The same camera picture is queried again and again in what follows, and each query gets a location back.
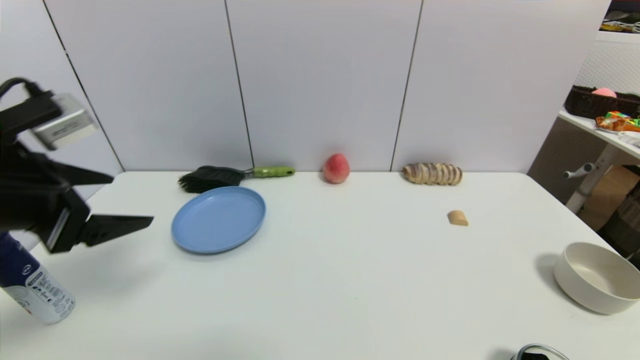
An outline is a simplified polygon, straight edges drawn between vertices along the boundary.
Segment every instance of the peach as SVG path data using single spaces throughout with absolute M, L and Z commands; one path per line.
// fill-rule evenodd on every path
M 610 88 L 599 88 L 599 89 L 593 90 L 591 93 L 596 95 L 602 95 L 602 96 L 618 97 L 616 95 L 616 92 L 611 90 Z
M 349 176 L 350 171 L 349 162 L 342 154 L 331 155 L 331 158 L 329 158 L 322 167 L 324 179 L 331 184 L 344 182 Z

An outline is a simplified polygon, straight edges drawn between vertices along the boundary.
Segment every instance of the brush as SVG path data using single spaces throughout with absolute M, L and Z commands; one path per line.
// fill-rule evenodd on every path
M 295 173 L 296 170 L 291 167 L 256 167 L 242 171 L 228 167 L 203 166 L 182 176 L 178 184 L 188 193 L 204 193 L 223 186 L 238 186 L 240 181 L 252 177 L 282 177 Z

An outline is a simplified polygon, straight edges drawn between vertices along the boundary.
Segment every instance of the white bowl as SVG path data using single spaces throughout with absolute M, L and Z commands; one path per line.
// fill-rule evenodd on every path
M 640 300 L 640 271 L 598 245 L 567 246 L 556 262 L 554 275 L 567 295 L 597 313 L 620 313 Z

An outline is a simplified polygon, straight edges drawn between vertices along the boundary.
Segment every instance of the green handle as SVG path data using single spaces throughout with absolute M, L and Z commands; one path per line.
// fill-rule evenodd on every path
M 257 167 L 253 169 L 254 177 L 291 176 L 296 173 L 292 167 Z

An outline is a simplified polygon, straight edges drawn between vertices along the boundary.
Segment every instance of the white wall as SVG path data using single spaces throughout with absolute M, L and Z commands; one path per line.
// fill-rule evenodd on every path
M 599 32 L 575 84 L 640 94 L 640 35 Z
M 608 4 L 425 1 L 393 169 L 526 172 Z
M 43 3 L 39 0 L 2 0 L 0 16 L 0 83 L 16 76 L 28 78 L 44 90 L 73 94 L 90 110 Z M 22 86 L 16 86 L 2 98 L 0 110 L 25 99 Z M 46 151 L 29 133 L 23 133 L 20 139 L 32 151 L 46 152 L 61 163 L 110 175 L 122 171 L 102 131 L 54 152 Z M 76 190 L 87 198 L 98 188 L 99 185 L 78 186 Z
M 47 4 L 126 170 L 525 172 L 608 0 L 424 1 L 399 133 L 420 0 Z
M 224 0 L 47 5 L 126 170 L 251 167 Z
M 227 0 L 257 166 L 389 170 L 420 0 Z

